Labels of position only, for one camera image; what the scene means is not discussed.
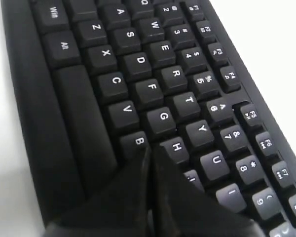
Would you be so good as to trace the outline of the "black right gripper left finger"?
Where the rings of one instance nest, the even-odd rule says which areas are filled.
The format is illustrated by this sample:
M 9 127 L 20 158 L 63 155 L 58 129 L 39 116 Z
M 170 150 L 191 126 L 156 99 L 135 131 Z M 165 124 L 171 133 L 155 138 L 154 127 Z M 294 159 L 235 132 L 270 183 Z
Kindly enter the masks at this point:
M 47 226 L 45 237 L 149 237 L 148 181 L 151 149 L 139 149 L 90 200 Z

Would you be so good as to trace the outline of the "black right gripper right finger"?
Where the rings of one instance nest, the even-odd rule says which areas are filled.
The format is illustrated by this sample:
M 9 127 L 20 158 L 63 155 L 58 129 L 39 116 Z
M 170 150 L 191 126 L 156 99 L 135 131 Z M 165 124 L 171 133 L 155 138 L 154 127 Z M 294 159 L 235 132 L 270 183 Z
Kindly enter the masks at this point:
M 158 237 L 262 237 L 260 225 L 236 214 L 188 181 L 164 147 L 151 153 L 154 227 Z

